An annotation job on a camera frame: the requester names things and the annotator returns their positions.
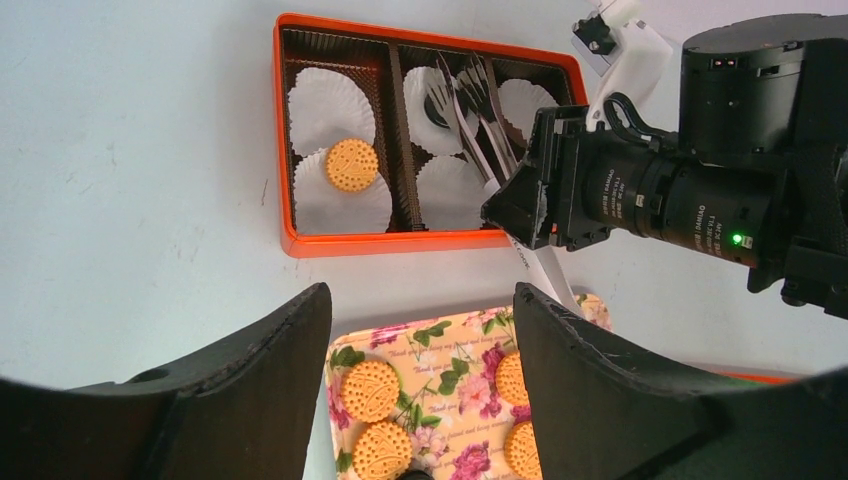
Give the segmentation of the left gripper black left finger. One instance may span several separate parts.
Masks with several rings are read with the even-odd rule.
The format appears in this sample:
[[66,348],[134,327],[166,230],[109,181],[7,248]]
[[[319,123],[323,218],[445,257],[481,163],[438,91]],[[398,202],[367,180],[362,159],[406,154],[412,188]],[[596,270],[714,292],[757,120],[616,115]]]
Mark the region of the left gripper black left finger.
[[264,318],[124,383],[1,383],[5,479],[298,479],[332,300],[317,283]]

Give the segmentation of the black round cookie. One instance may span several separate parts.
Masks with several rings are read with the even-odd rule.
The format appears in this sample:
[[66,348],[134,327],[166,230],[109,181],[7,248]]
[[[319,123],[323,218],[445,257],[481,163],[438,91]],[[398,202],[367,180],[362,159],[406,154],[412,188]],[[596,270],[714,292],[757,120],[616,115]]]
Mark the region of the black round cookie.
[[429,92],[424,101],[425,114],[429,121],[442,129],[453,130],[457,126],[453,98]]

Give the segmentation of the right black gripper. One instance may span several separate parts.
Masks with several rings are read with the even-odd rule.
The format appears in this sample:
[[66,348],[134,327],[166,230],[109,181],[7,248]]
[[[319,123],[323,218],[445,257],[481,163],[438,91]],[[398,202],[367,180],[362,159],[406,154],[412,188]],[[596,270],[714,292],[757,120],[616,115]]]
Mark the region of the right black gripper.
[[746,266],[753,293],[776,282],[785,295],[834,293],[833,17],[698,33],[682,47],[677,131],[649,126],[615,91],[601,116],[540,109],[519,167],[480,55],[457,82],[507,181],[482,217],[524,247],[576,251],[624,229]]

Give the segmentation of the orange cookie tin box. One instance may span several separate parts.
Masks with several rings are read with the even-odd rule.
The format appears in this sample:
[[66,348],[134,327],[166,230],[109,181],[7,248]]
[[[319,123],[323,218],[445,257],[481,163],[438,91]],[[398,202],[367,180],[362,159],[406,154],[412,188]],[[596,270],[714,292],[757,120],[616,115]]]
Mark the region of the orange cookie tin box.
[[[273,33],[272,75],[278,145],[281,243],[295,258],[409,253],[505,247],[506,236],[485,227],[473,231],[428,231],[420,213],[415,175],[428,156],[410,137],[404,76],[415,67],[433,67],[444,57],[458,72],[473,53],[495,84],[528,80],[561,105],[587,101],[575,56],[435,33],[285,13]],[[379,171],[388,183],[391,215],[376,233],[311,235],[297,223],[295,172],[303,160],[296,151],[288,105],[299,73],[310,67],[337,72],[364,94],[375,120],[374,147]]]

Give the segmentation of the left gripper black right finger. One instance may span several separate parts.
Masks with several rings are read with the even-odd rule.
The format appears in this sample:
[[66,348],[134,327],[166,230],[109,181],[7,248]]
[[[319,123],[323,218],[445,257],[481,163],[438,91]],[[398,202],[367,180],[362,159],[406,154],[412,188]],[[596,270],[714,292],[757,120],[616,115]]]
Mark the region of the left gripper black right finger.
[[847,372],[768,385],[663,357],[528,283],[515,327],[547,479],[843,479]]

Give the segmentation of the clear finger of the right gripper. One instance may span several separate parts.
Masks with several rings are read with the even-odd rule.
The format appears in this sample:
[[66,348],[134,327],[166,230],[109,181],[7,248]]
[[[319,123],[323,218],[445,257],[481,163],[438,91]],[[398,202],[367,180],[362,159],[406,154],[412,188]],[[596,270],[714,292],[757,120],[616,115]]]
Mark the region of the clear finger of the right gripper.
[[428,98],[447,127],[457,136],[463,154],[474,163],[478,170],[486,195],[491,196],[499,188],[498,179],[468,127],[444,56],[437,53],[435,61],[437,72],[431,73],[426,79]]

